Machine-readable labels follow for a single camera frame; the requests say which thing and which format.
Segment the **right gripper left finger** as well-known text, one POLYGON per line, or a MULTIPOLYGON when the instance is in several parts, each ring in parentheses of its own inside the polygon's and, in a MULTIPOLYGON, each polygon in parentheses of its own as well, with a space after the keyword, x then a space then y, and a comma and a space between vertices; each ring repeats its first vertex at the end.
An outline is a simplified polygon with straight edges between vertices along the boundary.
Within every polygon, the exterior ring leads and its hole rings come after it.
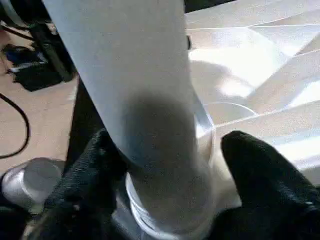
POLYGON ((127 164, 105 129, 88 142, 44 203, 29 240, 117 240, 112 214, 127 164))

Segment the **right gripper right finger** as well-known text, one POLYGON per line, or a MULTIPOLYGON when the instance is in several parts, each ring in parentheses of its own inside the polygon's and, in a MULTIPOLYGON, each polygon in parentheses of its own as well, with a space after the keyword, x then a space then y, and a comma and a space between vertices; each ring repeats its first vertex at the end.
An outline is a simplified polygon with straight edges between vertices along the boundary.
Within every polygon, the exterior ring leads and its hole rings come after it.
POLYGON ((223 136, 221 150, 242 203, 226 239, 319 239, 320 193, 283 155, 242 131, 223 136))

